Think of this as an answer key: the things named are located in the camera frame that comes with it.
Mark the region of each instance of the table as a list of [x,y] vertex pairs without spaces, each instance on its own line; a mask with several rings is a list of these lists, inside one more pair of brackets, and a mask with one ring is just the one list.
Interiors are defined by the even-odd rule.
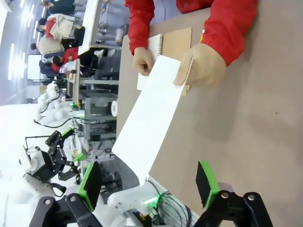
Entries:
[[[151,26],[150,36],[191,26],[194,45],[208,17],[209,9],[181,15]],[[150,175],[198,214],[195,177],[203,159],[238,195],[260,193],[275,227],[303,225],[302,20],[294,0],[260,1],[245,52],[223,84],[193,87],[181,98]],[[126,36],[117,133],[140,93],[128,43]]]
[[108,49],[121,49],[120,46],[96,44],[96,34],[98,33],[99,18],[101,15],[103,1],[88,0],[82,26],[85,27],[85,34],[82,46],[79,46],[78,55],[87,52],[91,46],[108,48]]

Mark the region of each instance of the screw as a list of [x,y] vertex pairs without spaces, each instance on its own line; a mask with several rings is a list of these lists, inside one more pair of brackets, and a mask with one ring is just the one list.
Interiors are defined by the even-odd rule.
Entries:
[[255,196],[254,196],[254,195],[249,195],[249,196],[248,196],[248,199],[249,199],[250,201],[254,201],[254,200],[255,200]]
[[223,199],[227,199],[229,197],[229,194],[227,192],[223,192],[221,196]]

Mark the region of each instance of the cardboard table surface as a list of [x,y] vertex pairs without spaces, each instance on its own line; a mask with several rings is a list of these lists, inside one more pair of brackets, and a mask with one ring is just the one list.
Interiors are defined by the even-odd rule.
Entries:
[[[208,17],[209,9],[181,15],[151,26],[150,36],[192,27],[194,45]],[[195,177],[203,159],[238,195],[258,192],[275,227],[303,225],[302,21],[294,0],[261,1],[245,52],[228,67],[223,84],[192,87],[181,97],[150,175],[198,214]],[[118,133],[140,93],[128,43],[126,37]]]

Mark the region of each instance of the paper towel roll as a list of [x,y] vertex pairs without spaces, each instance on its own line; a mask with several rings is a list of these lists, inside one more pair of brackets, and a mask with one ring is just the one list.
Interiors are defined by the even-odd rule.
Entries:
[[114,117],[117,117],[117,113],[118,113],[118,102],[117,101],[112,102],[111,111],[112,111],[112,115]]

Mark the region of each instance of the white robot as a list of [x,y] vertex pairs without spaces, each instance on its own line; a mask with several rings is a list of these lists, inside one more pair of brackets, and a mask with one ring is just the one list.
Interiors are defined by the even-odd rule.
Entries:
[[[63,150],[64,140],[72,134],[73,130],[63,135],[55,131],[45,142],[50,148],[48,152],[41,151],[38,147],[22,149],[19,156],[22,171],[15,174],[9,187],[9,197],[15,203],[30,203],[34,211],[42,197],[55,197],[53,187],[61,190],[66,196],[79,190],[81,185],[66,190],[61,185],[51,183],[51,179],[56,175],[65,181],[79,173],[77,167],[66,160]],[[64,166],[70,166],[71,169],[63,173]],[[153,198],[157,196],[157,191],[150,183],[113,193],[109,196],[107,204],[99,196],[93,214],[103,227],[117,227],[125,219],[125,211],[136,209],[144,215],[149,214],[147,205],[155,202]]]
[[48,125],[57,121],[66,121],[71,117],[83,117],[84,110],[72,111],[72,102],[60,98],[59,88],[55,81],[47,85],[44,94],[38,98],[38,108],[34,121],[41,125]]

